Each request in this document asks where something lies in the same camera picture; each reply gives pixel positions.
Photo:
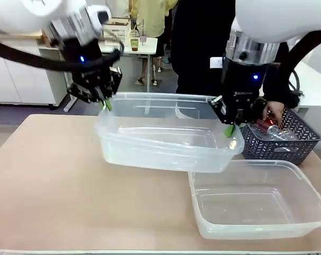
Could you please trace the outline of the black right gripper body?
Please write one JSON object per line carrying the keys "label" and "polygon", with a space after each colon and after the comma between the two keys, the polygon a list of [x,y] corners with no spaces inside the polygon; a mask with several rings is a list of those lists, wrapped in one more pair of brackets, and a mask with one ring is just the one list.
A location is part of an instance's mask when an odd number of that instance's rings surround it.
{"label": "black right gripper body", "polygon": [[267,69],[267,64],[244,65],[227,57],[224,59],[221,77],[222,100],[228,116],[228,106],[234,104],[237,99],[261,97],[259,90],[263,85]]}

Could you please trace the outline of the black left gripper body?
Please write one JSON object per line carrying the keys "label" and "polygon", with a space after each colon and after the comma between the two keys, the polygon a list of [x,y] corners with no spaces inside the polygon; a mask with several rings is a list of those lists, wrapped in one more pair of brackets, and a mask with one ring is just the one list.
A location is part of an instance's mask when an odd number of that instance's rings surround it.
{"label": "black left gripper body", "polygon": [[98,43],[98,39],[93,39],[81,45],[77,39],[71,38],[64,41],[52,39],[50,45],[59,48],[66,62],[77,66],[70,71],[69,83],[95,89],[104,100],[105,83],[110,79],[109,68],[115,63],[115,51],[104,56]]}

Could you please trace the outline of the clear plastic bottle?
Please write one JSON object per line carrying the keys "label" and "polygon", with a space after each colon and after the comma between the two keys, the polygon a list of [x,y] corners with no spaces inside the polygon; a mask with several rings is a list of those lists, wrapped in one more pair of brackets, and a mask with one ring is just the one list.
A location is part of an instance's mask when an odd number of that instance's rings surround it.
{"label": "clear plastic bottle", "polygon": [[250,129],[254,132],[258,139],[263,141],[298,141],[299,138],[290,129],[281,129],[281,133],[278,136],[268,135],[267,129],[261,129],[255,126],[251,126]]}

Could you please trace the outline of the dark grey woven basket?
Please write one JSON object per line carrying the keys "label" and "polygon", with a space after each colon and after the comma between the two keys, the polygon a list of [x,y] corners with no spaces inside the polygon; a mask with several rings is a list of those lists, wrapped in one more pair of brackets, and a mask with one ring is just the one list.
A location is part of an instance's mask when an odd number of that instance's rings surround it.
{"label": "dark grey woven basket", "polygon": [[316,144],[320,135],[306,123],[294,110],[287,109],[283,114],[283,128],[292,131],[296,140],[266,140],[259,130],[247,124],[241,128],[244,139],[242,155],[245,159],[286,160],[300,165]]}

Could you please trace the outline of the clear plastic bin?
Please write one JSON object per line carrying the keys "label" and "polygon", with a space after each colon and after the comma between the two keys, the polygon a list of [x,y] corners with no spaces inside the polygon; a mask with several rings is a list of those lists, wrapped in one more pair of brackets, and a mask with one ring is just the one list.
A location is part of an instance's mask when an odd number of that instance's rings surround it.
{"label": "clear plastic bin", "polygon": [[189,172],[188,179],[205,239],[284,239],[321,228],[321,195],[288,161],[233,160],[221,172]]}
{"label": "clear plastic bin", "polygon": [[230,137],[210,96],[118,92],[95,128],[111,164],[168,171],[219,173],[244,149],[236,127]]}

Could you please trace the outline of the person's left hand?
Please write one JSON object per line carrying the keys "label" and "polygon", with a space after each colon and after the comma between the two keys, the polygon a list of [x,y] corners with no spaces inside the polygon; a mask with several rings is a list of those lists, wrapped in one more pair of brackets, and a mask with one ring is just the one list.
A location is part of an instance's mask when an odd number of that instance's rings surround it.
{"label": "person's left hand", "polygon": [[265,121],[267,119],[268,111],[274,115],[274,119],[277,122],[278,127],[282,127],[282,117],[284,113],[284,104],[277,101],[268,101],[267,105],[263,110],[262,119]]}

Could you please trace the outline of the white folding table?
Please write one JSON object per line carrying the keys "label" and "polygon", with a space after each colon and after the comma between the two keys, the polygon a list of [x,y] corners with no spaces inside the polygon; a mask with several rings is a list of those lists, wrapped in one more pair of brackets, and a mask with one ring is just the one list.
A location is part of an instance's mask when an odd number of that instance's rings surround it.
{"label": "white folding table", "polygon": [[123,56],[133,56],[133,57],[141,57],[141,58],[146,58],[147,59],[147,68],[146,68],[146,78],[147,78],[147,83],[146,83],[146,88],[147,92],[150,92],[151,88],[151,64],[152,64],[152,59],[151,56],[156,53],[157,50],[157,38],[150,38],[147,37],[145,42],[139,42],[138,50],[134,51],[132,50],[131,46],[125,45]]}

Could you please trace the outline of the plastic cup with drink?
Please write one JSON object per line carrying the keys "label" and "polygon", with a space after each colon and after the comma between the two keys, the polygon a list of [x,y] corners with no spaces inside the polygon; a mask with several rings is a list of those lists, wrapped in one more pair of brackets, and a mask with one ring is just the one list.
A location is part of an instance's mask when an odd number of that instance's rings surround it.
{"label": "plastic cup with drink", "polygon": [[139,30],[137,29],[137,25],[135,24],[133,29],[130,31],[130,46],[133,52],[138,51],[139,38],[140,38],[140,33],[139,33]]}

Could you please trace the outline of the cardboard box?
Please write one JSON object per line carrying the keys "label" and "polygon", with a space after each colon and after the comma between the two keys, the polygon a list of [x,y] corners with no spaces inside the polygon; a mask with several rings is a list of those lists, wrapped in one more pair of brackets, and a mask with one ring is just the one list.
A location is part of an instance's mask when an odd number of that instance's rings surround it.
{"label": "cardboard box", "polygon": [[117,38],[125,46],[130,45],[131,22],[129,18],[111,18],[103,25],[102,41],[107,46],[119,46]]}

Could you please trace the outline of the clear cup with straw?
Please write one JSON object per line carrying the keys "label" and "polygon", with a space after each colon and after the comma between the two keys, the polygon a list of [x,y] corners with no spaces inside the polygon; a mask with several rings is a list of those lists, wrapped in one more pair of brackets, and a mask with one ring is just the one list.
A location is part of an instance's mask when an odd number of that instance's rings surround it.
{"label": "clear cup with straw", "polygon": [[142,43],[142,45],[144,45],[144,43],[147,41],[147,36],[145,34],[145,22],[144,19],[142,19],[142,23],[140,25],[140,42]]}

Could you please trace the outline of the person in black clothes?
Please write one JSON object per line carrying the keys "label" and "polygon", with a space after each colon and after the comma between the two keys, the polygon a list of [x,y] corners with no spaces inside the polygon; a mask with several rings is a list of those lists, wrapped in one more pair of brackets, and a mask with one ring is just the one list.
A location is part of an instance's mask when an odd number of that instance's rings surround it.
{"label": "person in black clothes", "polygon": [[178,1],[171,38],[176,93],[221,94],[222,69],[210,68],[210,59],[224,55],[234,18],[235,0]]}

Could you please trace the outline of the white side table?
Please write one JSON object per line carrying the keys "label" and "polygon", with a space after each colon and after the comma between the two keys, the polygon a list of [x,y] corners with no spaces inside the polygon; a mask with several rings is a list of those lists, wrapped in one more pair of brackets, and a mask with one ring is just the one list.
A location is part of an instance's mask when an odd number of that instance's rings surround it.
{"label": "white side table", "polygon": [[299,107],[321,107],[321,74],[304,62],[300,62],[294,70],[299,78],[299,90],[303,92]]}

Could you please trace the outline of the person in yellow shirt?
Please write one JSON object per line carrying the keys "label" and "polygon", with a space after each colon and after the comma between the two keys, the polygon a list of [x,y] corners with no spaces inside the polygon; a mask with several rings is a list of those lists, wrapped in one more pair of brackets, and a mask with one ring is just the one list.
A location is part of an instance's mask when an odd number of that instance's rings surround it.
{"label": "person in yellow shirt", "polygon": [[164,56],[165,19],[178,0],[131,0],[131,15],[136,19],[137,28],[149,38],[157,39],[156,53],[151,56],[152,63]]}

